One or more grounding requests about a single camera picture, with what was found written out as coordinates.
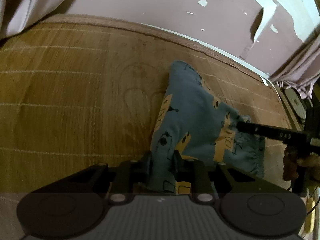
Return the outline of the person's right hand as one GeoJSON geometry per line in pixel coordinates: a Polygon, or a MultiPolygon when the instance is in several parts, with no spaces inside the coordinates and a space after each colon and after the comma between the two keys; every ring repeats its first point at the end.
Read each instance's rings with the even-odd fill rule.
{"type": "Polygon", "coordinates": [[[284,150],[283,157],[283,180],[291,181],[297,179],[301,174],[299,168],[306,168],[313,175],[313,180],[319,180],[319,156],[312,154],[306,159],[295,159],[295,152],[290,152],[288,147],[284,150]]]}

